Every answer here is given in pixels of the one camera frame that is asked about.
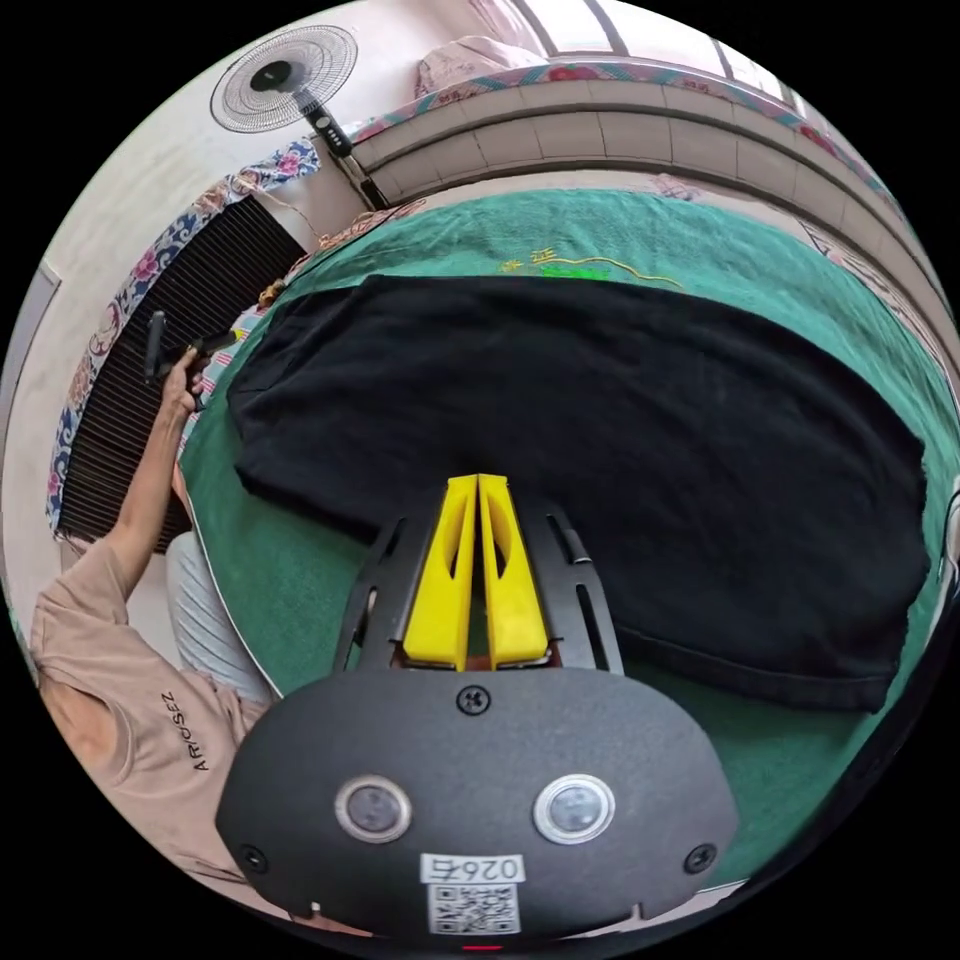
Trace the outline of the person's left hand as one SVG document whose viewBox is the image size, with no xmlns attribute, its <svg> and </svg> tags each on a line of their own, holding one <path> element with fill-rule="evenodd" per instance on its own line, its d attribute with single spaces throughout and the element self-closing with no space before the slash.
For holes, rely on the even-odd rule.
<svg viewBox="0 0 960 960">
<path fill-rule="evenodd" d="M 162 387 L 161 422 L 183 430 L 188 418 L 197 410 L 206 365 L 207 358 L 196 347 L 188 348 L 173 364 Z"/>
</svg>

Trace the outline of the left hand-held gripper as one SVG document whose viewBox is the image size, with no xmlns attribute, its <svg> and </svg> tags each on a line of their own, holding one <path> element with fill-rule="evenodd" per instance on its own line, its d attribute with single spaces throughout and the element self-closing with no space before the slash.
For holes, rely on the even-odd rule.
<svg viewBox="0 0 960 960">
<path fill-rule="evenodd" d="M 242 342 L 246 332 L 240 329 L 227 330 L 195 340 L 182 353 L 182 408 L 187 413 L 199 412 L 202 408 L 201 393 L 203 371 L 215 353 Z"/>
</svg>

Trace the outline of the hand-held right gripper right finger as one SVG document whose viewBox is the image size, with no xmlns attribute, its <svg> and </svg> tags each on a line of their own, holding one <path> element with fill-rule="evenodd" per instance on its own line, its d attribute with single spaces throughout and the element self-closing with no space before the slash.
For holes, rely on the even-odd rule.
<svg viewBox="0 0 960 960">
<path fill-rule="evenodd" d="M 505 477 L 478 476 L 478 509 L 490 666 L 539 663 L 547 657 L 549 640 Z"/>
</svg>

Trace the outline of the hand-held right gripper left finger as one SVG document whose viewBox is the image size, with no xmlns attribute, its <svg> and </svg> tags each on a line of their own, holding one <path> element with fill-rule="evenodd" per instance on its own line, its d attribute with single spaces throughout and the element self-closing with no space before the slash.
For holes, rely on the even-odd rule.
<svg viewBox="0 0 960 960">
<path fill-rule="evenodd" d="M 429 531 L 402 648 L 411 663 L 466 669 L 478 477 L 447 481 Z"/>
</svg>

